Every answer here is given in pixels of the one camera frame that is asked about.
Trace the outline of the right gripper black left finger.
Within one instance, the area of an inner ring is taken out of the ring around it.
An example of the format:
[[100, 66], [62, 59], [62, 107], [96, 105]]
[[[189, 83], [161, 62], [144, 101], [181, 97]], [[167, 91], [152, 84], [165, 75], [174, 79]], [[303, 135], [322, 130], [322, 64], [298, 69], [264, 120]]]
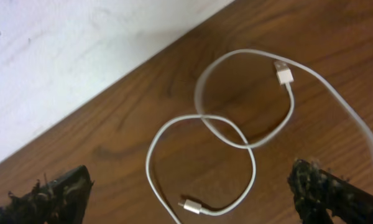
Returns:
[[81, 165], [50, 182], [38, 180], [21, 197], [8, 192], [10, 202], [0, 206], [0, 224], [82, 224], [93, 184], [88, 168]]

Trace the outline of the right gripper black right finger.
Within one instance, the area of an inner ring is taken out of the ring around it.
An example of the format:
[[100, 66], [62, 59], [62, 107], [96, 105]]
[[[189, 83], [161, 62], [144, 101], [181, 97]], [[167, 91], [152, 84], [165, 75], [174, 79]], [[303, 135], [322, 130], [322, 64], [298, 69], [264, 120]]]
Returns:
[[373, 195], [312, 163], [295, 160], [287, 182], [302, 223], [373, 223]]

